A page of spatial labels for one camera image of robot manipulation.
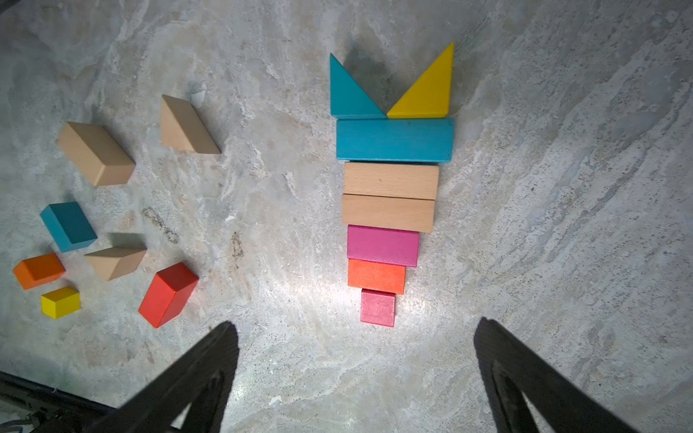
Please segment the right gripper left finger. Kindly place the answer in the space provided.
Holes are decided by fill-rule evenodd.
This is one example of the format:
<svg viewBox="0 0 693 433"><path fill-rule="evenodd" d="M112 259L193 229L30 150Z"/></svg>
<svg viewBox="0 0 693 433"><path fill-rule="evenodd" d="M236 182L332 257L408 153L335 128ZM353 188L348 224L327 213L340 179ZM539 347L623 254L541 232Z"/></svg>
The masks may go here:
<svg viewBox="0 0 693 433"><path fill-rule="evenodd" d="M238 333L225 321L133 399L88 432L166 432L186 411L182 432L218 432L239 358Z"/></svg>

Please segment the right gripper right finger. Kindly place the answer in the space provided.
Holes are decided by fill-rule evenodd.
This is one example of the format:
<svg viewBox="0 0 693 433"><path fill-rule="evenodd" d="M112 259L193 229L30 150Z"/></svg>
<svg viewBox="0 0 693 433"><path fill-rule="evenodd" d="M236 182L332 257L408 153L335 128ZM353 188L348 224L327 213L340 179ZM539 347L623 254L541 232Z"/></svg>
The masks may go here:
<svg viewBox="0 0 693 433"><path fill-rule="evenodd" d="M474 347L499 432L538 430L528 402L556 432L634 431L497 321L480 319Z"/></svg>

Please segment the red rectangular block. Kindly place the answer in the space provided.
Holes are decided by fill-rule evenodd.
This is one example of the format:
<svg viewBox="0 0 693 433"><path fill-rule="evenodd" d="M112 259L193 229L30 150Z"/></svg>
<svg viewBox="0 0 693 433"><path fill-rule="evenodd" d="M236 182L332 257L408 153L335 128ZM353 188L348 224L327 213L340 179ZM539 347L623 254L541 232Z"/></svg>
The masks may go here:
<svg viewBox="0 0 693 433"><path fill-rule="evenodd" d="M160 328L182 312L198 282L198 276L183 262L157 272L139 313L154 328Z"/></svg>

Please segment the magenta small cube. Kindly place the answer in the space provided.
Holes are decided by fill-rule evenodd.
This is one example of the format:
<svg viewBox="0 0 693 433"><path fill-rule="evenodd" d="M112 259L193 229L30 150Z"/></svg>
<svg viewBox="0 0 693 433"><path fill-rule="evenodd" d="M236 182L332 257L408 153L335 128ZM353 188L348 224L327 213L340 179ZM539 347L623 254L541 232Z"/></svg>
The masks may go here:
<svg viewBox="0 0 693 433"><path fill-rule="evenodd" d="M395 326L396 295L389 292L363 289L360 320L363 323L388 328Z"/></svg>

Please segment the magenta rectangular block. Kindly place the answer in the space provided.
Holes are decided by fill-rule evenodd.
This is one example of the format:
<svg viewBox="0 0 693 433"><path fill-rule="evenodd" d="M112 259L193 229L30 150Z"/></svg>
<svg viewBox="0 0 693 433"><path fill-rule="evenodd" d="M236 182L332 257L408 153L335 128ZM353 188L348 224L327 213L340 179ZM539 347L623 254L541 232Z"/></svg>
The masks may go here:
<svg viewBox="0 0 693 433"><path fill-rule="evenodd" d="M348 226L348 258L416 268L420 233Z"/></svg>

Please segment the wooden long block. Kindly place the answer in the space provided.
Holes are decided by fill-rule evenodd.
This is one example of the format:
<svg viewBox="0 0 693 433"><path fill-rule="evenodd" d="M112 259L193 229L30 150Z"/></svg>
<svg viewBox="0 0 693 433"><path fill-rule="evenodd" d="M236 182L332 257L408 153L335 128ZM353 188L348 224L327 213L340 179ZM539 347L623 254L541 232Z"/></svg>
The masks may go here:
<svg viewBox="0 0 693 433"><path fill-rule="evenodd" d="M342 196L342 221L347 225L431 233L434 215L434 200Z"/></svg>
<svg viewBox="0 0 693 433"><path fill-rule="evenodd" d="M346 162L344 193L388 198L436 200L438 165Z"/></svg>

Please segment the teal small block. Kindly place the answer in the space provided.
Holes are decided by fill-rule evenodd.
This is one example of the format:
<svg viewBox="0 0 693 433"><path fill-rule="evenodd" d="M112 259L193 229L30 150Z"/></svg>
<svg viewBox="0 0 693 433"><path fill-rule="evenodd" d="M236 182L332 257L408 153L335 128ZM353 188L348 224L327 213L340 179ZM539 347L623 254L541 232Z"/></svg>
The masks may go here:
<svg viewBox="0 0 693 433"><path fill-rule="evenodd" d="M48 205L40 214L62 253L92 245L97 234L76 201Z"/></svg>

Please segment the wooden rectangular block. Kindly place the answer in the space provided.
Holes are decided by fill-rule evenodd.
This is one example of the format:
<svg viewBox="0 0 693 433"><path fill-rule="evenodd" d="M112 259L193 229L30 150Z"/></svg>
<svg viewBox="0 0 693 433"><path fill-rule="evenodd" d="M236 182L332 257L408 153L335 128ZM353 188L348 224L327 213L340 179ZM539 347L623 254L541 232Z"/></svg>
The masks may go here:
<svg viewBox="0 0 693 433"><path fill-rule="evenodd" d="M57 146L94 187L127 184L135 162L103 126L67 122Z"/></svg>

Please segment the teal long block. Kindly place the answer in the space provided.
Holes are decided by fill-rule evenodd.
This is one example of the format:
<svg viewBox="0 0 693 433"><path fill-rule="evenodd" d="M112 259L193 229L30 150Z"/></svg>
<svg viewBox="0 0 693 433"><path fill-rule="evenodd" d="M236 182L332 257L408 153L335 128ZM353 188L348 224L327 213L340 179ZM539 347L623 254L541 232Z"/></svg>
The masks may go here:
<svg viewBox="0 0 693 433"><path fill-rule="evenodd" d="M350 162L450 162L452 119L339 120L337 158Z"/></svg>

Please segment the small wooden triangle block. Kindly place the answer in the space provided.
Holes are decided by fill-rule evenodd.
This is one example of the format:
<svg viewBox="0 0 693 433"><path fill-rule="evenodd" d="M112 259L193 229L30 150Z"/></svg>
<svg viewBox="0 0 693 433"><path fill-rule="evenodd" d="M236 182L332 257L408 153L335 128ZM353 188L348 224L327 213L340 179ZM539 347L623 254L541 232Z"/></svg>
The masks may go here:
<svg viewBox="0 0 693 433"><path fill-rule="evenodd" d="M176 151L221 153L193 105L184 99L162 95L160 129L162 145Z"/></svg>

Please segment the yellow triangle block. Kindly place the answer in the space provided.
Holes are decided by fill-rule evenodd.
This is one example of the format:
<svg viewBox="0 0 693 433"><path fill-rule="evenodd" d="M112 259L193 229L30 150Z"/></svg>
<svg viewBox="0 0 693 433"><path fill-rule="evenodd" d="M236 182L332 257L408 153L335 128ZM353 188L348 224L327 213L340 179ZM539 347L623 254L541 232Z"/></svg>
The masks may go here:
<svg viewBox="0 0 693 433"><path fill-rule="evenodd" d="M390 119L436 119L449 114L455 43L451 43L388 111Z"/></svg>

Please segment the teal triangle block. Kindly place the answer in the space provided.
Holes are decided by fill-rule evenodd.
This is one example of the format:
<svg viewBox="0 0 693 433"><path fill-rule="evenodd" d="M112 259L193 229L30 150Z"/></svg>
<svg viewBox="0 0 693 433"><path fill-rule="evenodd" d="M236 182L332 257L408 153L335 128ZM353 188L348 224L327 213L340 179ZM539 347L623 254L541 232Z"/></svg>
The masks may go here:
<svg viewBox="0 0 693 433"><path fill-rule="evenodd" d="M337 120L387 118L333 54L330 55L330 115Z"/></svg>

